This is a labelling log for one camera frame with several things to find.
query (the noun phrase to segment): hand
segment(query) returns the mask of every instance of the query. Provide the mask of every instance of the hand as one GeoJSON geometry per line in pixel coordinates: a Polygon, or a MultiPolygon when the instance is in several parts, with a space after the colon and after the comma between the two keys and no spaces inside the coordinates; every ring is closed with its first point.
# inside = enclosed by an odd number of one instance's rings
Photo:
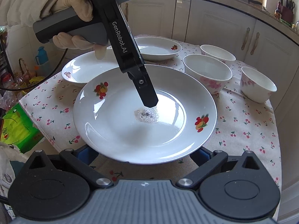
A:
{"type": "MultiPolygon", "coordinates": [[[[92,4],[89,0],[57,0],[51,8],[53,13],[73,7],[78,17],[83,21],[89,22],[92,20],[92,4]]],[[[95,56],[98,60],[103,59],[106,53],[106,46],[90,43],[83,37],[75,35],[71,36],[61,32],[53,37],[54,44],[62,49],[89,49],[93,48],[95,56]]]]}

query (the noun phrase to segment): green package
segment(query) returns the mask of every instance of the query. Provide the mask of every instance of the green package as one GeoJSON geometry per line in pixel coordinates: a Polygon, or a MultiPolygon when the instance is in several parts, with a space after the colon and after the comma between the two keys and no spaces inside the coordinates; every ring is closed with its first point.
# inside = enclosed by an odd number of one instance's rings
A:
{"type": "Polygon", "coordinates": [[[31,150],[42,138],[20,104],[16,104],[0,119],[0,141],[17,145],[22,153],[31,150]]]}

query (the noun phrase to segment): cabinet door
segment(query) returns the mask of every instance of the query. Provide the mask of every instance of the cabinet door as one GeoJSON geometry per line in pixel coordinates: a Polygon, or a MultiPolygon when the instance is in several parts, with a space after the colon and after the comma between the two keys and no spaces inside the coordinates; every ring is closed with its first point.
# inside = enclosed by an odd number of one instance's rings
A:
{"type": "Polygon", "coordinates": [[[176,0],[130,0],[121,8],[134,36],[148,34],[171,38],[176,0]]]}
{"type": "Polygon", "coordinates": [[[243,61],[253,34],[256,19],[228,7],[192,0],[186,42],[210,44],[232,53],[243,61]]]}
{"type": "Polygon", "coordinates": [[[270,98],[273,109],[276,109],[298,68],[299,46],[272,27],[257,21],[244,62],[276,84],[277,92],[270,98]]]}

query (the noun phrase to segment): pink floral bowl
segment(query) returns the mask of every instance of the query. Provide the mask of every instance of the pink floral bowl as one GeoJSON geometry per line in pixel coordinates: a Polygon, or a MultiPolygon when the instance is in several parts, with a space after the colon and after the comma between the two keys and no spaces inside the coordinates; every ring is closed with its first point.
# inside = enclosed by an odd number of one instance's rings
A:
{"type": "Polygon", "coordinates": [[[243,66],[241,70],[241,90],[252,101],[264,103],[277,91],[274,82],[259,71],[247,66],[243,66]]]}
{"type": "Polygon", "coordinates": [[[183,63],[185,73],[201,82],[210,94],[219,93],[233,76],[227,65],[207,55],[187,55],[183,63]]]}
{"type": "Polygon", "coordinates": [[[214,45],[203,44],[200,49],[202,55],[214,57],[227,65],[230,65],[236,60],[232,53],[214,45]]]}

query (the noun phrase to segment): blue thermos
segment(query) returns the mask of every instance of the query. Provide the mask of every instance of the blue thermos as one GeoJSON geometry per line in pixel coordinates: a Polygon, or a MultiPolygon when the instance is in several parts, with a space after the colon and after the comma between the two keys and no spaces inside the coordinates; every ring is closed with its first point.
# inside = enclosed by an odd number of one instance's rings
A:
{"type": "Polygon", "coordinates": [[[42,65],[49,60],[47,52],[44,50],[44,46],[41,46],[40,48],[38,48],[38,54],[35,57],[35,60],[38,65],[42,65]]]}

